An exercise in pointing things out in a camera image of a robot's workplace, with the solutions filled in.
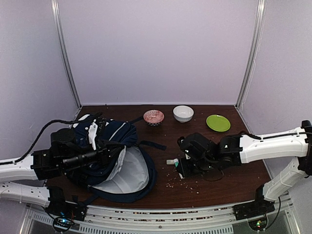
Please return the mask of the white green glue stick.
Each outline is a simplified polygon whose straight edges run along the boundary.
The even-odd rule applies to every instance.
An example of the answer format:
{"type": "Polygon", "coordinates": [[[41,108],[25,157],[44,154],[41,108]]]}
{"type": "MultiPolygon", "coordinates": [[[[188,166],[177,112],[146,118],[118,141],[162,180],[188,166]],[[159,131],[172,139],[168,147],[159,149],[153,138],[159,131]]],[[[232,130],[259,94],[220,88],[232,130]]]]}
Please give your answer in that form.
{"type": "Polygon", "coordinates": [[[174,159],[174,166],[177,168],[179,165],[179,160],[177,158],[174,159]]]}

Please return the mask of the navy blue backpack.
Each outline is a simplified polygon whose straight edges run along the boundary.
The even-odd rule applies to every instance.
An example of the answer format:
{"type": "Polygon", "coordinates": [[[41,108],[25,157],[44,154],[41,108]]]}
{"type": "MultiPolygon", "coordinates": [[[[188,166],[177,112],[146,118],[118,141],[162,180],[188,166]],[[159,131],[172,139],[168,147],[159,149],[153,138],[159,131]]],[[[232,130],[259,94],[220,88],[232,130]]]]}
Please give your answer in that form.
{"type": "Polygon", "coordinates": [[[154,161],[142,145],[166,150],[166,146],[151,141],[138,141],[134,123],[143,120],[138,117],[130,122],[114,119],[105,120],[104,131],[96,136],[101,141],[117,142],[121,151],[107,165],[93,163],[72,170],[66,177],[74,184],[92,193],[85,201],[74,195],[72,200],[84,207],[101,197],[118,203],[132,203],[142,199],[155,186],[157,171],[154,161]]]}

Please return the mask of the yellow highlighter pen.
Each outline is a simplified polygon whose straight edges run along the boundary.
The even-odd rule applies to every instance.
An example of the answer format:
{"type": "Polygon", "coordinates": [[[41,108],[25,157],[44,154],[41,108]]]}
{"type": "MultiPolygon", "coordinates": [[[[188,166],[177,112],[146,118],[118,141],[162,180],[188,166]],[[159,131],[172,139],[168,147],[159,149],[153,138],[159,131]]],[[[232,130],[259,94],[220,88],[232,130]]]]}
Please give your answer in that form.
{"type": "Polygon", "coordinates": [[[172,165],[172,164],[174,164],[175,162],[174,162],[174,160],[169,159],[169,160],[166,160],[166,163],[167,163],[168,165],[172,165]]]}

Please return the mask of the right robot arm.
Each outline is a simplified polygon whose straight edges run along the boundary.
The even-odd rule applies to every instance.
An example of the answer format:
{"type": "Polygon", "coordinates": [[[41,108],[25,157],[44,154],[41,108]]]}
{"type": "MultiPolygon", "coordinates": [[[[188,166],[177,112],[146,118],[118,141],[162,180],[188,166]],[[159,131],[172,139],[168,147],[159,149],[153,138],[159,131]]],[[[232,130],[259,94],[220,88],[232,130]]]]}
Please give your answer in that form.
{"type": "Polygon", "coordinates": [[[177,143],[185,154],[174,159],[181,178],[268,158],[292,158],[279,175],[257,188],[254,201],[233,207],[236,220],[273,212],[274,203],[282,194],[312,174],[312,124],[308,120],[302,121],[300,127],[276,134],[256,136],[241,132],[215,143],[200,133],[193,133],[180,137],[177,143]]]}

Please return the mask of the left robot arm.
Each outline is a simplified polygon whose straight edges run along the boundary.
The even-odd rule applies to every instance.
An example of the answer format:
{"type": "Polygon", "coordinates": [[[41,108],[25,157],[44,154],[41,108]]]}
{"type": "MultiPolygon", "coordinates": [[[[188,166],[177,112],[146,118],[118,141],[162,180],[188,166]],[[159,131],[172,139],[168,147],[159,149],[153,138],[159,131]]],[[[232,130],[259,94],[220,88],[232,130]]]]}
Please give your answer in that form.
{"type": "Polygon", "coordinates": [[[51,134],[51,147],[27,153],[11,161],[0,162],[0,197],[39,205],[51,214],[66,216],[72,205],[66,202],[62,188],[34,187],[20,180],[46,180],[61,176],[93,163],[107,165],[119,157],[124,146],[117,142],[101,141],[80,147],[72,129],[63,128],[51,134]]]}

